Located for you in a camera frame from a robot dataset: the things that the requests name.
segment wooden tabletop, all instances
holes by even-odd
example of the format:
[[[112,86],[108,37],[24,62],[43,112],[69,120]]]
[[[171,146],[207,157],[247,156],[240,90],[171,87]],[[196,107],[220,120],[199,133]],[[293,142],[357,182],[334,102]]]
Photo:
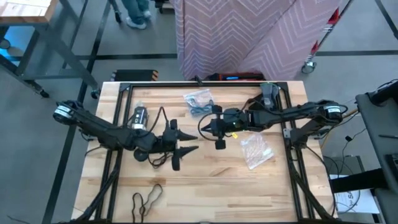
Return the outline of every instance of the wooden tabletop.
[[[57,3],[58,0],[0,0],[0,24],[49,22]]]
[[[293,105],[307,102],[302,82],[288,82],[288,84]],[[119,83],[104,83],[97,116],[112,122],[118,89]],[[207,87],[134,88],[130,115],[134,111],[134,105],[141,101],[149,110],[148,126],[152,126],[159,106],[164,106],[168,119],[177,119],[178,127],[182,131],[199,136],[198,120],[191,117],[183,95],[200,89]],[[215,103],[224,109],[241,108],[248,98],[261,93],[258,87],[208,87],[208,89]],[[209,121],[210,119],[204,120],[203,125]],[[301,127],[307,121],[299,120],[297,126]],[[155,134],[161,135],[164,128],[164,119],[161,116],[154,129]],[[131,222],[132,195],[139,192],[146,200],[147,194],[156,183],[163,186],[164,192],[144,222],[296,221],[280,125],[273,125],[262,132],[275,155],[253,170],[248,169],[240,146],[240,141],[252,133],[237,134],[237,139],[226,139],[227,148],[224,150],[216,150],[214,142],[205,141],[201,137],[196,141],[181,142],[181,146],[197,145],[199,149],[183,158],[179,172],[172,170],[171,161],[167,161],[159,169],[153,169],[147,161],[137,162],[132,152],[124,151],[113,221]],[[88,149],[96,146],[97,142],[91,142]],[[309,140],[308,146],[321,155],[318,141]],[[81,211],[90,204],[99,191],[105,155],[105,149],[98,149],[87,155],[72,218],[81,215]],[[303,150],[303,158],[311,191],[331,212],[333,198],[325,168],[308,150]],[[300,196],[303,210],[307,214],[301,190]],[[106,214],[107,206],[108,197],[104,203],[103,214]]]

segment jeans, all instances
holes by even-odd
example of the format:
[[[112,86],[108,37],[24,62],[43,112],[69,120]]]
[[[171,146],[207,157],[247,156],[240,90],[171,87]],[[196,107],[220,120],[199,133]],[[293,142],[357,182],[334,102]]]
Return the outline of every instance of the jeans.
[[[141,25],[145,22],[142,12],[149,9],[148,0],[122,0],[122,2],[133,23]]]

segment wooden table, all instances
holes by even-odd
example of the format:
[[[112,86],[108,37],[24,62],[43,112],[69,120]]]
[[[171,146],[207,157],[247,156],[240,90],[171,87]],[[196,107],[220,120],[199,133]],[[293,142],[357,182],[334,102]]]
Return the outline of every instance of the wooden table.
[[[40,6],[31,0],[0,0],[0,23],[50,22],[58,0]]]
[[[293,105],[307,102],[302,82],[288,82],[288,84]],[[261,93],[258,87],[208,88],[215,103],[224,109],[240,108],[248,98]],[[112,122],[118,89],[119,83],[104,83],[97,116]],[[133,112],[134,105],[142,101],[150,114],[148,126],[152,126],[159,106],[164,106],[168,119],[177,119],[182,131],[199,136],[198,120],[190,116],[182,96],[199,89],[207,87],[134,88],[130,113]],[[306,119],[297,121],[297,126],[300,127],[307,121]],[[154,132],[160,135],[164,127],[164,119],[161,116]],[[237,134],[237,139],[226,139],[225,150],[216,150],[214,142],[202,138],[197,141],[181,142],[182,146],[198,145],[200,148],[183,158],[179,172],[172,170],[170,161],[160,169],[153,169],[147,161],[137,162],[132,152],[124,151],[113,221],[131,222],[132,195],[140,192],[146,199],[146,195],[155,183],[160,183],[164,187],[164,193],[154,204],[150,214],[145,217],[145,222],[295,221],[295,207],[280,125],[273,125],[262,132],[275,156],[253,170],[248,169],[239,144],[251,133]],[[97,142],[91,142],[88,149],[96,146]],[[318,141],[309,140],[308,146],[321,155]],[[72,218],[81,215],[81,210],[89,205],[99,191],[105,155],[104,149],[87,155]],[[333,199],[325,168],[308,150],[303,150],[303,158],[310,189],[330,212]],[[302,193],[300,196],[303,210],[306,211]]]
[[[18,66],[13,64],[6,57],[0,55],[0,67],[5,69],[13,78],[20,81],[26,87],[31,88],[36,93],[43,97],[49,97],[43,88],[35,82],[39,79],[54,79],[54,78],[81,78],[87,85],[96,90],[98,84],[96,80],[91,76],[90,72],[83,66],[83,64],[77,59],[76,55],[73,54],[71,46],[65,44],[60,37],[59,32],[53,30],[49,24],[54,14],[55,8],[58,2],[62,3],[63,9],[68,12],[68,16],[71,16],[76,23],[74,33],[77,34],[85,6],[82,7],[80,17],[77,16],[76,12],[71,7],[69,0],[49,0],[49,4],[37,4],[34,2],[43,0],[0,0],[0,26],[32,26],[35,28],[31,40],[24,52],[24,55],[19,60]],[[30,56],[34,51],[34,47],[39,39],[51,46],[51,48],[60,54],[66,63],[72,68],[73,72],[68,72],[66,69],[61,69],[59,73],[55,75],[39,75],[26,73],[27,64],[29,63]]]

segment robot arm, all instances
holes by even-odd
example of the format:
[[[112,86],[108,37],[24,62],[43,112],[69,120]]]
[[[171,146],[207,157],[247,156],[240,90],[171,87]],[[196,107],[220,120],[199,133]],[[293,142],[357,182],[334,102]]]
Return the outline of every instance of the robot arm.
[[[215,139],[216,149],[225,149],[223,137],[226,133],[237,131],[259,132],[277,123],[310,118],[311,121],[305,126],[300,129],[292,129],[289,133],[292,142],[307,142],[309,135],[316,133],[324,126],[334,126],[342,121],[340,106],[334,101],[321,100],[282,111],[271,111],[263,106],[263,110],[241,111],[238,108],[229,108],[223,112],[222,107],[214,105],[212,112],[216,115],[216,118],[200,130],[217,137]]]
[[[140,162],[148,159],[149,154],[171,152],[174,170],[180,170],[180,158],[198,148],[191,146],[177,149],[177,140],[189,141],[197,137],[181,132],[175,119],[167,122],[162,136],[155,136],[144,129],[115,126],[84,110],[81,103],[76,101],[59,103],[53,117],[59,123],[77,125],[83,134],[97,137],[98,142],[109,150],[135,150],[134,157]]]

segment person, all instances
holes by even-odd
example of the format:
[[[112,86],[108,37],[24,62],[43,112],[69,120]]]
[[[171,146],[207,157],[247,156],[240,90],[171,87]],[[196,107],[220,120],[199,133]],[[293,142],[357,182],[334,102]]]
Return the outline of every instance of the person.
[[[145,29],[147,27],[146,19],[150,19],[148,0],[122,0],[129,16],[126,18],[126,24],[136,29]]]

